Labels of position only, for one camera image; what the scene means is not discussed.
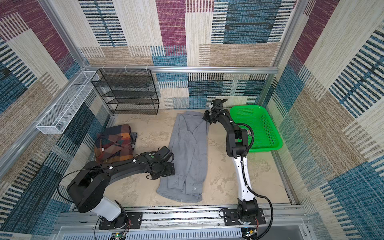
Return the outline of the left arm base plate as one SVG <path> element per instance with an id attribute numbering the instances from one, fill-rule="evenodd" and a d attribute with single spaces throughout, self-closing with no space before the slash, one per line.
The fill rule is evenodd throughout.
<path id="1" fill-rule="evenodd" d="M 113 221 L 102 217 L 99 223 L 99 230 L 127 230 L 139 229 L 141 227 L 143 212 L 124 212 L 118 215 Z"/>

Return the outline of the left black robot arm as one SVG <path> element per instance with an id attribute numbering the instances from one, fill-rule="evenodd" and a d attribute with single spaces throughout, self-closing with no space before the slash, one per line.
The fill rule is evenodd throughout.
<path id="1" fill-rule="evenodd" d="M 174 158 L 170 149 L 162 147 L 122 162 L 99 164 L 92 161 L 79 170 L 67 186 L 67 192 L 80 213 L 95 213 L 120 229 L 128 223 L 129 217 L 117 201 L 104 196 L 106 187 L 136 174 L 147 173 L 150 180 L 172 176 L 175 174 Z"/>

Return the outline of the green plastic basket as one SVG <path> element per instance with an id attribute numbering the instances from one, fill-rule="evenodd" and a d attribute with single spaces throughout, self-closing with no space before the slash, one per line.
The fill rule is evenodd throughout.
<path id="1" fill-rule="evenodd" d="M 282 148 L 283 140 L 267 110 L 258 105 L 235 106 L 230 109 L 235 123 L 246 124 L 254 132 L 251 153 L 277 151 Z"/>

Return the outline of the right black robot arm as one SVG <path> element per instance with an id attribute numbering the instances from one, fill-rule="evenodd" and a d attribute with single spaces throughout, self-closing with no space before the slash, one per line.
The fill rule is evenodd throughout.
<path id="1" fill-rule="evenodd" d="M 257 217 L 259 206 L 256 195 L 251 188 L 248 172 L 247 155 L 254 143 L 254 136 L 249 141 L 248 133 L 253 133 L 250 126 L 244 123 L 236 123 L 230 115 L 230 111 L 224 108 L 227 99 L 215 99 L 205 111 L 203 120 L 209 124 L 220 123 L 226 131 L 226 153 L 232 158 L 238 178 L 238 206 L 237 215 L 239 222 L 249 224 Z"/>

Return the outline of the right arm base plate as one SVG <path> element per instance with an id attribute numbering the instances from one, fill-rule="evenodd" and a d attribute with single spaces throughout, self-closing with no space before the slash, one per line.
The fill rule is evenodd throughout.
<path id="1" fill-rule="evenodd" d="M 222 208 L 219 210 L 219 216 L 224 219 L 226 226 L 266 224 L 265 214 L 261 208 L 258 209 L 257 214 L 245 216 L 242 219 L 237 209 Z"/>

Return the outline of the grey long sleeve shirt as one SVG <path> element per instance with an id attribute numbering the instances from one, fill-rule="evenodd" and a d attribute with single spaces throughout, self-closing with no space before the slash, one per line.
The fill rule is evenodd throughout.
<path id="1" fill-rule="evenodd" d="M 175 174 L 161 179 L 157 189 L 160 196 L 181 203 L 203 200 L 210 126 L 203 115 L 194 111 L 177 115 L 168 146 L 175 156 Z"/>

